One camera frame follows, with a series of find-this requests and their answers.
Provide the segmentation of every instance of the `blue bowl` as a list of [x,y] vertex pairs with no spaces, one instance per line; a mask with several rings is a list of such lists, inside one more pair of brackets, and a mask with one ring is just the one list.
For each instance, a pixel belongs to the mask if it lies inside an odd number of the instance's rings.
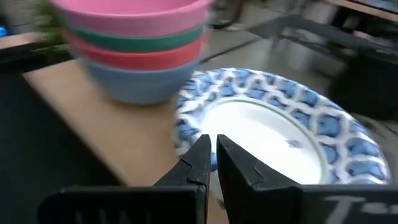
[[167,70],[137,71],[112,68],[81,57],[89,76],[115,100],[149,105],[167,101],[192,77],[199,58]]

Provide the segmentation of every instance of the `stacked bowls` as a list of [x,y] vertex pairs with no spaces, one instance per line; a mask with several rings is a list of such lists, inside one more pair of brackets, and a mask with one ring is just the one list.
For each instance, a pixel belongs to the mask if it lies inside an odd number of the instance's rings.
[[211,0],[51,0],[72,54],[115,100],[168,100],[191,77]]

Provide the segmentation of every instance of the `green bowl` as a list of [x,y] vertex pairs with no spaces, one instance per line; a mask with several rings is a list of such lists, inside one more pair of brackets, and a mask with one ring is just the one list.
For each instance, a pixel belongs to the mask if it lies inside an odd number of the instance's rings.
[[158,52],[174,49],[199,39],[205,28],[198,26],[179,34],[162,37],[116,37],[84,30],[71,24],[67,26],[86,42],[117,52]]

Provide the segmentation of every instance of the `white plate center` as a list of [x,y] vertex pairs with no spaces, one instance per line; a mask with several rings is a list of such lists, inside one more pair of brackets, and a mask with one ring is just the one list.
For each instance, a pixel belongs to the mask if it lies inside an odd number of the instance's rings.
[[319,184],[321,160],[314,141],[291,120],[265,106],[229,101],[212,107],[201,121],[216,151],[225,134],[257,159],[300,184]]

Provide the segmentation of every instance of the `paper plate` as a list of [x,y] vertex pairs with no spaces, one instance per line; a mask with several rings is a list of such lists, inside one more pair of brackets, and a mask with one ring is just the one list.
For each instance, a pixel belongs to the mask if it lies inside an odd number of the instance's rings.
[[210,188],[222,199],[215,137],[225,134],[300,184],[388,184],[377,143],[351,115],[292,80],[254,70],[196,72],[179,94],[177,154],[212,143]]

